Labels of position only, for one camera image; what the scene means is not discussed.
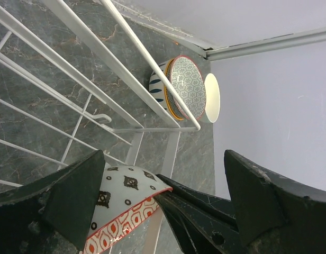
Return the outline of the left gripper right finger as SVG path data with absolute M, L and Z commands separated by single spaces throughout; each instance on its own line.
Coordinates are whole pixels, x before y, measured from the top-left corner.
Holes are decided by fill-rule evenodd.
M 326 191 L 233 150 L 224 167 L 240 239 L 249 253 L 326 253 Z

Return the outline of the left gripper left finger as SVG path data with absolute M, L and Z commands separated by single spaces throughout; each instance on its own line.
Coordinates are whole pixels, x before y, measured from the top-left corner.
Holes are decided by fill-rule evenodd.
M 94 151 L 27 185 L 0 193 L 0 253 L 79 253 L 98 199 L 105 159 Z

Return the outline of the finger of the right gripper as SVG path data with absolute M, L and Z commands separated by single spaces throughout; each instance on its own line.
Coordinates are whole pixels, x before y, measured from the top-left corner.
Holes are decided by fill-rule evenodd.
M 172 193 L 155 197 L 183 253 L 247 253 L 238 232 Z
M 156 174 L 156 176 L 165 184 L 172 187 L 172 193 L 177 197 L 188 201 L 200 211 L 213 216 L 230 227 L 236 227 L 234 207 L 230 200 L 196 191 L 162 174 Z

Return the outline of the white bowl dark diamond pattern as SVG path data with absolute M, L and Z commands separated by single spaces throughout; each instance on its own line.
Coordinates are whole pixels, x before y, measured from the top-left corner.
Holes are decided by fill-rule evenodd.
M 106 168 L 83 253 L 109 249 L 154 214 L 159 208 L 156 195 L 172 190 L 143 168 Z

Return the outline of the plain white ribbed bowl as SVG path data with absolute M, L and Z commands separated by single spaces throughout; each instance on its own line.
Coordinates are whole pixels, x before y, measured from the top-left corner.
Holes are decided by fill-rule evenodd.
M 201 117 L 201 121 L 205 123 L 215 123 L 220 113 L 220 88 L 217 78 L 214 74 L 209 73 L 204 81 L 206 91 L 205 111 Z

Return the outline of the white wire dish rack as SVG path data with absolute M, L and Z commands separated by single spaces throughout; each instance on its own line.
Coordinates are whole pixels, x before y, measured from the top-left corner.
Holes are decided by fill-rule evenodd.
M 93 1 L 65 1 L 78 17 L 94 32 L 99 39 L 117 56 L 143 86 L 148 85 L 151 68 L 145 63 L 129 37 L 119 27 L 104 7 Z M 42 1 L 0 1 L 0 7 L 31 30 L 39 39 L 62 56 L 88 81 L 100 88 L 111 99 L 124 108 L 144 127 L 167 127 L 164 121 L 126 85 L 117 74 L 92 52 L 65 24 L 53 14 Z M 158 63 L 176 53 L 189 53 L 183 46 L 177 46 L 153 30 L 130 21 L 131 28 Z M 8 28 L 0 24 L 0 42 L 8 33 Z M 41 53 L 32 49 L 17 35 L 12 33 L 0 49 L 0 53 L 22 67 L 34 77 L 40 79 L 57 91 L 69 102 L 84 108 L 90 92 L 73 78 L 56 67 Z M 74 127 L 82 116 L 65 105 L 53 95 L 21 77 L 9 67 L 0 63 L 0 99 L 5 103 L 29 113 L 60 131 L 73 135 Z M 87 105 L 88 113 L 104 113 L 112 118 L 111 128 L 132 127 L 118 113 L 91 95 Z M 153 173 L 161 173 L 168 143 L 168 132 L 145 133 L 136 160 L 136 166 Z M 192 162 L 191 150 L 194 145 L 187 141 L 193 134 L 181 134 L 177 148 L 172 178 L 179 182 L 196 183 L 192 180 L 188 166 L 197 166 Z M 82 116 L 75 134 L 76 139 L 103 150 L 122 162 L 125 162 L 130 145 L 115 135 L 97 126 Z M 69 137 L 45 126 L 44 124 L 20 113 L 0 102 L 0 140 L 31 150 L 60 162 L 69 143 Z M 88 155 L 93 150 L 82 143 L 72 141 L 62 163 L 72 162 Z M 55 172 L 61 165 L 32 155 L 26 151 L 0 143 L 0 180 L 25 185 Z M 146 236 L 146 226 L 140 226 L 121 246 L 112 247 L 112 253 L 140 253 Z M 156 253 L 181 253 L 168 223 L 162 224 Z

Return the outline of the white bowl teal leaf pattern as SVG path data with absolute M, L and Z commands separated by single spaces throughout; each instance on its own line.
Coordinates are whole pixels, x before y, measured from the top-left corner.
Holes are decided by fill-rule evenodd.
M 149 79 L 149 93 L 175 120 L 182 121 L 185 116 L 179 110 L 174 97 L 165 87 L 161 78 L 153 71 Z

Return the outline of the grey dotted bowl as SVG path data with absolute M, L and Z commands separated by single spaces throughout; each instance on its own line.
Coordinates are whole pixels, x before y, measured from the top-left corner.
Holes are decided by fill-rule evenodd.
M 169 66 L 168 79 L 192 115 L 200 119 L 205 111 L 206 92 L 195 62 L 187 56 L 176 57 Z

